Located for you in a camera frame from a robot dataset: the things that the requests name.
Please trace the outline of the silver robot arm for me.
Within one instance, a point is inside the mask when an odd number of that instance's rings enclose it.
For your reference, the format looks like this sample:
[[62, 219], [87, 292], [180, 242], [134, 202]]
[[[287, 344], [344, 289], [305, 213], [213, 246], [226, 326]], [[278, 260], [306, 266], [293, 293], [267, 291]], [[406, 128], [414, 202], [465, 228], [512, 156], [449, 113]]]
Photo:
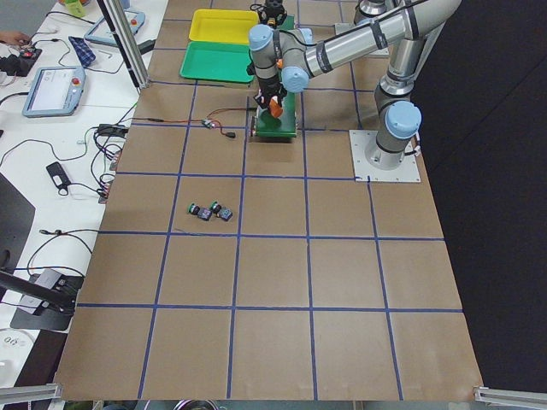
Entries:
[[[364, 23], [370, 18], [394, 9], [397, 1], [361, 0], [356, 5], [353, 23]], [[273, 29], [283, 28], [288, 16], [282, 0], [266, 0], [264, 3], [252, 3], [250, 10], [258, 15], [259, 22]]]
[[407, 144], [421, 126], [421, 112], [410, 101], [415, 79], [459, 6], [454, 0], [396, 1], [392, 6], [360, 1], [351, 29], [317, 43], [308, 30], [255, 25], [248, 34], [248, 70], [259, 85], [255, 101], [278, 117], [287, 93], [301, 93], [312, 78], [392, 47], [389, 66], [374, 92], [380, 126], [365, 156], [373, 167], [393, 170], [403, 162]]

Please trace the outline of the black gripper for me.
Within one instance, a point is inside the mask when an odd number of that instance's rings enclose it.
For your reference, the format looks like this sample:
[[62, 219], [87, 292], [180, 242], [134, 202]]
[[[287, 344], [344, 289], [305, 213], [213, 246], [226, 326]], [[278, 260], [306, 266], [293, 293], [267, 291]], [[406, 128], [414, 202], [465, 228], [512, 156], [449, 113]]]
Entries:
[[282, 0], [266, 0], [260, 7], [260, 22], [268, 26], [281, 26], [287, 17]]
[[259, 91], [254, 97], [258, 106], [262, 109], [270, 109], [272, 99], [282, 108], [283, 98], [286, 96], [286, 89], [280, 79], [258, 79]]

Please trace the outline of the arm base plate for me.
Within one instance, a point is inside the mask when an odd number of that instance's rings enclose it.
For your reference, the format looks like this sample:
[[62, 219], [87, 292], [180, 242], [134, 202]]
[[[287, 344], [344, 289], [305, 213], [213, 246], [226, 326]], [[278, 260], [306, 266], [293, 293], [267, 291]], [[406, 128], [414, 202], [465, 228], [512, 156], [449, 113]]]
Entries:
[[377, 145], [377, 131], [349, 130], [354, 179], [371, 183], [420, 183], [415, 147], [392, 154]]

